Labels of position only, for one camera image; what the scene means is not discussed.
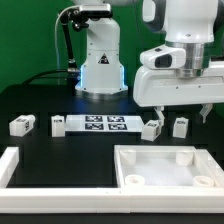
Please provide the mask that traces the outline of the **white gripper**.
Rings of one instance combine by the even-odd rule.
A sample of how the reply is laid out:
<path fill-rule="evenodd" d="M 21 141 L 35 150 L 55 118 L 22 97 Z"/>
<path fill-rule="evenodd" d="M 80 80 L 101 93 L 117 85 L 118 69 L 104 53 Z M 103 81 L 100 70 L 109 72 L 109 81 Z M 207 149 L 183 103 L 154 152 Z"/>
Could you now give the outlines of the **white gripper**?
<path fill-rule="evenodd" d="M 161 126 L 164 126 L 164 107 L 203 104 L 199 114 L 205 123 L 213 109 L 209 103 L 224 102 L 224 61 L 211 61 L 203 75 L 178 78 L 173 70 L 151 70 L 141 66 L 136 74 L 134 101 L 140 107 L 155 107 Z"/>

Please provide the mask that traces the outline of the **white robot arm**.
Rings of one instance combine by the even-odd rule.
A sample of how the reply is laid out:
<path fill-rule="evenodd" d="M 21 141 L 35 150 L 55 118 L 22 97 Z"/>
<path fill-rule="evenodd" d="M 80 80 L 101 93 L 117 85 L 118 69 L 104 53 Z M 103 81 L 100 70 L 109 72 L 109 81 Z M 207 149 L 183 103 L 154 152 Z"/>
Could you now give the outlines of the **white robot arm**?
<path fill-rule="evenodd" d="M 142 43 L 144 31 L 132 29 L 130 44 L 139 54 L 133 83 L 141 107 L 201 104 L 207 114 L 224 103 L 224 59 L 211 56 L 214 33 L 224 24 L 224 0 L 142 0 L 142 19 L 164 36 Z"/>

